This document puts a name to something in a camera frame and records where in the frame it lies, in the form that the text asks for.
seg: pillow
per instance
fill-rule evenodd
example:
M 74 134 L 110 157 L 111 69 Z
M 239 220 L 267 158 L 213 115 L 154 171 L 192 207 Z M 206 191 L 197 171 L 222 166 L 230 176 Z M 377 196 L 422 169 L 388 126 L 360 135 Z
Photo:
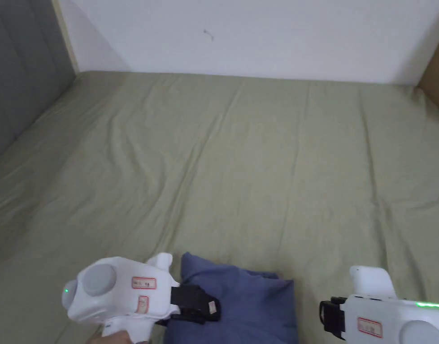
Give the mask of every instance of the pillow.
M 294 282 L 275 273 L 217 265 L 185 253 L 182 284 L 196 284 L 221 303 L 219 322 L 170 320 L 165 344 L 298 343 Z

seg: bed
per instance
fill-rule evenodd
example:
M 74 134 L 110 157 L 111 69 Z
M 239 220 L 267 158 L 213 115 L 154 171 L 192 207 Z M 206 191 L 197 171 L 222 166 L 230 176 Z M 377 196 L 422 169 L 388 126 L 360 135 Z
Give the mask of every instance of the bed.
M 0 146 L 1 343 L 84 343 L 61 290 L 113 255 L 293 279 L 301 343 L 338 342 L 318 303 L 352 291 L 351 265 L 439 302 L 439 109 L 421 89 L 86 72 L 58 90 Z

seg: sticker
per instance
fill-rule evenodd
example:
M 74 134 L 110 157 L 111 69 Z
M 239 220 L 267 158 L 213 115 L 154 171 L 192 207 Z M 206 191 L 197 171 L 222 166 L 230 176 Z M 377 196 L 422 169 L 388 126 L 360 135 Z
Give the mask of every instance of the sticker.
M 150 277 L 132 277 L 131 287 L 133 289 L 157 289 L 157 280 Z
M 358 331 L 382 338 L 382 324 L 365 318 L 358 318 Z
M 216 313 L 216 305 L 215 305 L 214 301 L 208 302 L 208 307 L 209 307 L 209 313 L 210 314 Z
M 137 313 L 146 314 L 149 310 L 149 298 L 148 297 L 139 297 L 138 298 L 138 308 L 136 309 Z

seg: controller grip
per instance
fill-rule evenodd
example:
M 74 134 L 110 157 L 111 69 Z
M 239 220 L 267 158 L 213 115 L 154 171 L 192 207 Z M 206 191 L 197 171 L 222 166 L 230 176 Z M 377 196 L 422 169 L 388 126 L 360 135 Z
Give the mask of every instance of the controller grip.
M 147 318 L 116 317 L 106 320 L 102 336 L 110 336 L 119 331 L 127 331 L 133 343 L 149 341 L 154 322 Z

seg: green led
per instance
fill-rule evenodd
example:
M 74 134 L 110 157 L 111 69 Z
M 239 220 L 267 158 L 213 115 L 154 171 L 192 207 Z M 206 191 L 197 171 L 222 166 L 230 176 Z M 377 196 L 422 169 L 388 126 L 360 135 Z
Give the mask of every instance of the green led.
M 435 307 L 435 308 L 439 308 L 439 304 L 438 303 L 416 302 L 415 304 L 418 307 Z

